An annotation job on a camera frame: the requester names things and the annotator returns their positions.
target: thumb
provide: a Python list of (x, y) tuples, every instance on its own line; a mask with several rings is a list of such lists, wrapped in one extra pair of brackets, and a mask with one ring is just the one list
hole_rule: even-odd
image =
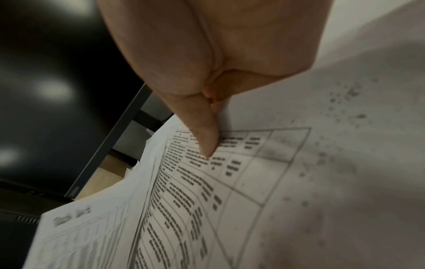
[(155, 92), (196, 137), (199, 152), (210, 157), (220, 138), (216, 115), (202, 93), (188, 96)]

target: hand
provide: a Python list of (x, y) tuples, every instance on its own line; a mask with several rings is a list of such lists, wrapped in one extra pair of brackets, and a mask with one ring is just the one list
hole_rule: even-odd
[(133, 70), (211, 156), (220, 101), (311, 67), (332, 0), (97, 0)]

